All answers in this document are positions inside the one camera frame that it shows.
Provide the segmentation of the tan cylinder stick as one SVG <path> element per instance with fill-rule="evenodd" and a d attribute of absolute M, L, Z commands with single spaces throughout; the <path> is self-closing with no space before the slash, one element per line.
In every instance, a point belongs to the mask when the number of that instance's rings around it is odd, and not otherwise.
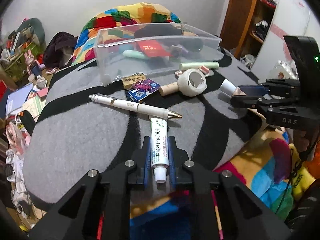
<path fill-rule="evenodd" d="M 161 96 L 167 96 L 167 95 L 176 93 L 178 91 L 179 91 L 179 88 L 178 88 L 177 82 L 173 82 L 173 83 L 159 87 L 159 93 Z"/>

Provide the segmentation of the grey green plush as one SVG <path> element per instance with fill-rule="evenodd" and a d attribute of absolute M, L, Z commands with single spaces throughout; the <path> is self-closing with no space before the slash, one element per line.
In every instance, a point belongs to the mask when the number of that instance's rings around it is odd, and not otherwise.
<path fill-rule="evenodd" d="M 17 32 L 26 35 L 27 39 L 30 38 L 38 46 L 41 46 L 44 43 L 44 28 L 38 18 L 30 18 L 23 21 L 18 27 Z"/>

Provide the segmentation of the black clothing pile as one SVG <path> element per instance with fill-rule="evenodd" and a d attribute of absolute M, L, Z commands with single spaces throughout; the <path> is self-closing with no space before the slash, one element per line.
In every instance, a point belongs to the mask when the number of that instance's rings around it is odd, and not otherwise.
<path fill-rule="evenodd" d="M 181 36 L 182 30 L 175 26 L 164 24 L 148 24 L 134 32 L 135 38 L 155 37 L 155 36 Z"/>

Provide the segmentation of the colourful patchwork quilt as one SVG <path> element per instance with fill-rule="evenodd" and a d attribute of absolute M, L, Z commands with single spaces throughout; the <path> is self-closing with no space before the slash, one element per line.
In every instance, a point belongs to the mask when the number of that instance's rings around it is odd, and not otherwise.
<path fill-rule="evenodd" d="M 93 47 L 100 29 L 171 22 L 181 23 L 177 15 L 160 4 L 141 2 L 117 6 L 101 12 L 84 25 L 73 52 L 72 65 L 95 58 Z"/>

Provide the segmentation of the grey black blanket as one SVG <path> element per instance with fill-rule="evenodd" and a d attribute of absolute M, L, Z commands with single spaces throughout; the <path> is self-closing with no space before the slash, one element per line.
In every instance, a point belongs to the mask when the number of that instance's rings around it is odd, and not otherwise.
<path fill-rule="evenodd" d="M 208 170 L 231 159 L 261 128 L 259 116 L 234 109 L 219 90 L 226 79 L 236 86 L 253 85 L 253 75 L 226 51 L 219 51 L 217 59 L 221 67 L 208 77 L 203 94 L 155 93 L 146 100 L 182 115 L 168 122 L 168 133 Z M 151 133 L 146 115 L 93 103 L 89 96 L 95 93 L 126 96 L 121 82 L 102 86 L 95 60 L 67 67 L 50 81 L 23 165 L 25 187 L 39 209 L 48 211 L 89 170 L 104 172 L 130 159 Z"/>

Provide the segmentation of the braided rope toy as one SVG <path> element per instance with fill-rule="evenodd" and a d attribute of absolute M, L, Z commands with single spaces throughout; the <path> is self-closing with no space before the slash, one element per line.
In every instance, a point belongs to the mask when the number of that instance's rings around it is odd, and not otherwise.
<path fill-rule="evenodd" d="M 204 65 L 198 67 L 197 70 L 199 70 L 202 74 L 204 74 L 205 77 L 208 77 L 210 75 L 210 69 Z M 177 70 L 175 72 L 175 77 L 176 78 L 180 77 L 184 72 L 185 70 Z"/>

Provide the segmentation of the white tape roll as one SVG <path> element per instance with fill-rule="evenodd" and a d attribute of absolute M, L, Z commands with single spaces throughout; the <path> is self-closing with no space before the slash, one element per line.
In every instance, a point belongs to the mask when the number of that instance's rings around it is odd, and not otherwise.
<path fill-rule="evenodd" d="M 177 80 L 179 91 L 188 97 L 195 97 L 207 89 L 204 74 L 197 69 L 186 70 Z"/>

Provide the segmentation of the red cigarette box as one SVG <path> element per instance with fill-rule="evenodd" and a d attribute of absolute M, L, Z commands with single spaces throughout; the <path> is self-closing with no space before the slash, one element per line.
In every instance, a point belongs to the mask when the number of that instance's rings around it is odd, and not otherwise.
<path fill-rule="evenodd" d="M 169 57 L 171 54 L 156 40 L 138 41 L 137 46 L 148 57 Z"/>

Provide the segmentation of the white ointment tube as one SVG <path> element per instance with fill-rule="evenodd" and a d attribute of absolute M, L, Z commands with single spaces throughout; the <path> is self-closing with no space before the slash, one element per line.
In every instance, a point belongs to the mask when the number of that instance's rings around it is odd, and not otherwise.
<path fill-rule="evenodd" d="M 169 168 L 168 156 L 168 128 L 167 121 L 151 118 L 151 167 L 155 182 L 162 184 L 167 181 Z"/>

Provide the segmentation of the white gold pen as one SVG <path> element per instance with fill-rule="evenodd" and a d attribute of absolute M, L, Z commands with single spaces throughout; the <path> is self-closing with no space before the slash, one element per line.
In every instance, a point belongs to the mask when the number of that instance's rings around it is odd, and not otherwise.
<path fill-rule="evenodd" d="M 95 103 L 99 103 L 102 105 L 107 105 L 107 106 L 111 106 L 111 107 L 115 107 L 115 108 L 123 109 L 127 111 L 132 111 L 140 114 L 145 114 L 148 116 L 154 116 L 161 119 L 181 119 L 182 118 L 181 114 L 166 108 L 154 107 L 154 106 L 146 105 L 143 103 L 111 98 L 103 94 L 92 94 L 92 95 L 89 95 L 88 97 L 92 102 L 95 102 Z"/>

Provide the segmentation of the wooden wardrobe shelf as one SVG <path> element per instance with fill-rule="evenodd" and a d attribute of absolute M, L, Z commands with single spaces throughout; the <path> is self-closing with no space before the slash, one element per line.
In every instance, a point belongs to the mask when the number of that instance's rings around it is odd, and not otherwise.
<path fill-rule="evenodd" d="M 257 56 L 276 10 L 272 0 L 229 0 L 220 37 L 237 59 Z"/>

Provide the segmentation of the dark purple clothing pile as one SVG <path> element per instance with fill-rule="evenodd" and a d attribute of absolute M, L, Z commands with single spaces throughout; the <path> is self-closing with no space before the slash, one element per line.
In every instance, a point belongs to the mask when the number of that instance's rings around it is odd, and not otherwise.
<path fill-rule="evenodd" d="M 77 37 L 70 33 L 59 32 L 54 35 L 43 53 L 43 63 L 47 68 L 63 68 L 65 65 L 65 54 L 63 50 L 71 49 L 71 54 L 75 49 Z"/>

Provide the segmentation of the blue purple packet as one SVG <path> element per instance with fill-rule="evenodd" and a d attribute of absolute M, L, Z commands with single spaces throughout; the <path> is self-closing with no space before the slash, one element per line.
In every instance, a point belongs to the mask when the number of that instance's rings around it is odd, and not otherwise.
<path fill-rule="evenodd" d="M 152 93 L 159 90 L 160 86 L 160 84 L 151 79 L 137 81 L 132 85 L 131 89 L 127 91 L 127 99 L 141 103 Z"/>

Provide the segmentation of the blue notebook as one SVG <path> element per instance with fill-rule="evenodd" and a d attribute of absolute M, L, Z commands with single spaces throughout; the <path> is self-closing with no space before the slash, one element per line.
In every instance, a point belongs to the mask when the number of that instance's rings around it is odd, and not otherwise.
<path fill-rule="evenodd" d="M 9 94 L 5 108 L 6 116 L 22 107 L 23 103 L 27 100 L 30 91 L 33 89 L 33 86 L 32 83 L 29 83 Z"/>

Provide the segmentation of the teal tube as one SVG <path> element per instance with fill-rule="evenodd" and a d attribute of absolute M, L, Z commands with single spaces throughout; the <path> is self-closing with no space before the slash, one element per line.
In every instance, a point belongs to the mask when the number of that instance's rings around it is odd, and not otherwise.
<path fill-rule="evenodd" d="M 125 50 L 123 51 L 122 55 L 124 57 L 128 57 L 131 59 L 139 59 L 139 60 L 155 60 L 156 57 L 148 57 L 141 51 L 136 50 Z"/>

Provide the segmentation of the clear plastic storage bin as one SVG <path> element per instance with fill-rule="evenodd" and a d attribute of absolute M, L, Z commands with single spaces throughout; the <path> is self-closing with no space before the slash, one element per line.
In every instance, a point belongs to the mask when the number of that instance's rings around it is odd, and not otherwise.
<path fill-rule="evenodd" d="M 221 38 L 184 23 L 144 23 L 100 29 L 94 54 L 103 86 L 136 73 L 164 75 L 181 64 L 217 60 Z"/>

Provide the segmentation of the tan eraser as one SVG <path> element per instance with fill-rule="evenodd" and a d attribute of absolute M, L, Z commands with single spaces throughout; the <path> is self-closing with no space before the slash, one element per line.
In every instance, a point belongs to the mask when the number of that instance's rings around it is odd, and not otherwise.
<path fill-rule="evenodd" d="M 146 76 L 143 73 L 136 73 L 122 78 L 122 83 L 125 90 L 130 90 L 135 83 L 143 80 L 146 80 Z"/>

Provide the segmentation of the light green roll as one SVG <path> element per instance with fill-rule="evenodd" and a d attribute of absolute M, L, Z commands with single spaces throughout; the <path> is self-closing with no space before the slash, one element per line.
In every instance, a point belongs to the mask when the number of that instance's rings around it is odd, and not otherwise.
<path fill-rule="evenodd" d="M 185 62 L 179 64 L 179 70 L 199 69 L 200 67 L 206 67 L 208 69 L 219 68 L 218 62 Z"/>

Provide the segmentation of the rabbit figurine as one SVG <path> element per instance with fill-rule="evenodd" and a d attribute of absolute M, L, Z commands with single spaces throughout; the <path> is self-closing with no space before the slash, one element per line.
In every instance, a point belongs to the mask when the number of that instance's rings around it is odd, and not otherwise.
<path fill-rule="evenodd" d="M 32 54 L 30 49 L 25 52 L 24 57 L 28 75 L 33 75 L 35 79 L 42 77 L 40 63 L 35 59 L 35 56 Z"/>

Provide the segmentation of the pink cosmetic tube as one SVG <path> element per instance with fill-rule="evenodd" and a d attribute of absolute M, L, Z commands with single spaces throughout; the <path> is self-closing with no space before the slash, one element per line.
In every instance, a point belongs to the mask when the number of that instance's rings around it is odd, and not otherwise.
<path fill-rule="evenodd" d="M 224 79 L 223 83 L 221 84 L 219 90 L 230 97 L 233 96 L 245 96 L 244 93 L 239 87 L 233 85 L 229 80 Z"/>

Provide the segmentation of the green clutter basket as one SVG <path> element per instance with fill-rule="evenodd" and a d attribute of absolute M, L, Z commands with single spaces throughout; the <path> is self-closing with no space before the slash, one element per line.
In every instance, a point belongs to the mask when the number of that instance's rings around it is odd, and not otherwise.
<path fill-rule="evenodd" d="M 31 50 L 32 54 L 35 57 L 38 57 L 40 54 L 43 53 L 43 46 L 37 45 L 35 42 L 26 42 L 22 44 L 21 52 L 19 54 L 15 54 L 8 63 L 4 61 L 1 62 L 3 69 L 9 75 L 18 75 L 18 73 L 22 72 L 25 73 L 27 71 L 27 65 L 25 62 L 24 54 Z"/>

